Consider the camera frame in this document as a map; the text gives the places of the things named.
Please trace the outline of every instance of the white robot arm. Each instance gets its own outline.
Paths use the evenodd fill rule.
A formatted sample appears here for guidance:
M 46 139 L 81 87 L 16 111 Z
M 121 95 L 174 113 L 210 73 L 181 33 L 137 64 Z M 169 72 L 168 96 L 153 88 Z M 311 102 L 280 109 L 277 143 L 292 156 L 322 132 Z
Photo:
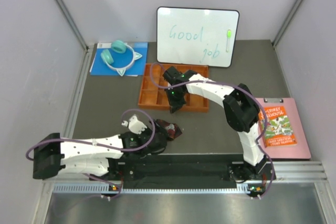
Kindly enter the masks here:
M 219 104 L 225 109 L 228 124 L 237 131 L 243 147 L 244 161 L 259 172 L 266 159 L 256 143 L 258 136 L 259 108 L 251 102 L 250 98 L 232 87 L 209 84 L 212 82 L 194 71 L 181 73 L 174 67 L 166 70 L 163 77 L 170 85 L 188 81 L 202 81 L 203 83 L 188 83 L 184 86 L 166 89 L 171 106 L 171 113 L 180 109 L 184 104 L 184 94 L 197 94 Z
M 33 178 L 47 179 L 65 173 L 86 173 L 100 177 L 108 173 L 110 168 L 108 159 L 119 159 L 127 154 L 122 150 L 101 147 L 97 144 L 119 149 L 133 149 L 147 142 L 152 134 L 152 130 L 139 121 L 136 115 L 128 121 L 123 121 L 122 125 L 127 127 L 129 132 L 111 137 L 81 140 L 89 144 L 63 141 L 34 149 Z M 132 152 L 132 155 L 145 156 L 165 147 L 167 136 L 164 130 L 158 125 L 155 128 L 156 131 L 161 130 L 155 133 L 155 146 L 149 145 L 140 151 Z M 59 133 L 50 134 L 42 141 L 55 138 L 60 138 Z

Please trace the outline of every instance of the orange book cover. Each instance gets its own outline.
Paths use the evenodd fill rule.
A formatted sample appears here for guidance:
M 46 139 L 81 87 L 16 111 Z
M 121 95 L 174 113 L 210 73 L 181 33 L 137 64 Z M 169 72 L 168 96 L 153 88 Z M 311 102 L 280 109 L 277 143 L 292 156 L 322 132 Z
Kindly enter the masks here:
M 284 106 L 264 108 L 267 115 L 267 127 L 264 138 L 266 147 L 285 146 L 297 144 L 293 128 L 289 122 Z M 264 129 L 265 119 L 260 111 L 259 122 L 261 130 Z

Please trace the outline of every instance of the teal headphones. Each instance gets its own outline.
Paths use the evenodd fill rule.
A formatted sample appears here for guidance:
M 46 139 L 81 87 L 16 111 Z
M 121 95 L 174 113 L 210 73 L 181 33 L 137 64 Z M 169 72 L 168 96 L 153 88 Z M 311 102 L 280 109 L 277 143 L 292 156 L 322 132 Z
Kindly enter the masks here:
M 135 52 L 134 49 L 131 46 L 129 46 L 128 44 L 122 42 L 121 40 L 116 40 L 116 41 L 114 41 L 111 44 L 112 51 L 117 52 L 119 54 L 125 53 L 126 50 L 127 50 L 127 48 L 132 51 L 133 58 L 132 58 L 131 62 L 127 66 L 122 67 L 122 68 L 115 68 L 115 67 L 113 67 L 111 65 L 111 64 L 114 63 L 114 59 L 113 59 L 113 57 L 112 57 L 112 55 L 111 55 L 111 53 L 110 53 L 110 51 L 108 49 L 104 49 L 103 52 L 101 52 L 101 54 L 100 54 L 100 57 L 103 60 L 103 62 L 111 70 L 118 72 L 118 74 L 120 76 L 123 76 L 125 74 L 126 70 L 130 69 L 133 66 L 134 62 L 142 57 L 142 54 L 140 54 L 138 52 Z

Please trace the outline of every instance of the whiteboard frame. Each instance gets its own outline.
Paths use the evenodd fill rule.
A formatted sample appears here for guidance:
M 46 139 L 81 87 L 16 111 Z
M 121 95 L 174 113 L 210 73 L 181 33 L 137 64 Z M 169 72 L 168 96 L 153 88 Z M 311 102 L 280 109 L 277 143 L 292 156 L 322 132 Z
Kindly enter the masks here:
M 232 64 L 232 59 L 233 59 L 233 55 L 235 52 L 235 45 L 236 45 L 236 38 L 237 38 L 237 33 L 238 33 L 238 25 L 239 25 L 239 20 L 240 20 L 240 12 L 238 10 L 234 10 L 234 9 L 213 9 L 213 8 L 194 8 L 194 7 L 172 7 L 172 6 L 159 6 L 156 9 L 156 60 L 159 63 L 174 63 L 174 62 L 163 62 L 163 61 L 159 61 L 157 58 L 158 53 L 157 53 L 157 43 L 158 43 L 158 21 L 157 21 L 157 12 L 159 11 L 160 8 L 175 8 L 175 9 L 194 9 L 194 10 L 223 10 L 223 11 L 235 11 L 238 13 L 238 21 L 237 21 L 237 27 L 236 27 L 236 35 L 235 35 L 235 39 L 234 39 L 234 44 L 233 44 L 233 48 L 232 48 L 232 57 L 231 57 L 231 61 L 230 61 L 230 65 L 227 67 L 218 67 L 218 68 L 229 68 Z

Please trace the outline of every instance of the whiteboard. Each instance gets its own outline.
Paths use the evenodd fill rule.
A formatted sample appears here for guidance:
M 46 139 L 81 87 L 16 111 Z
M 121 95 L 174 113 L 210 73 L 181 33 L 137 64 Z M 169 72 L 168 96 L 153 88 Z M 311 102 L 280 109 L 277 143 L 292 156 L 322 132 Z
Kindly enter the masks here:
M 236 10 L 159 7 L 157 60 L 229 67 L 238 21 Z

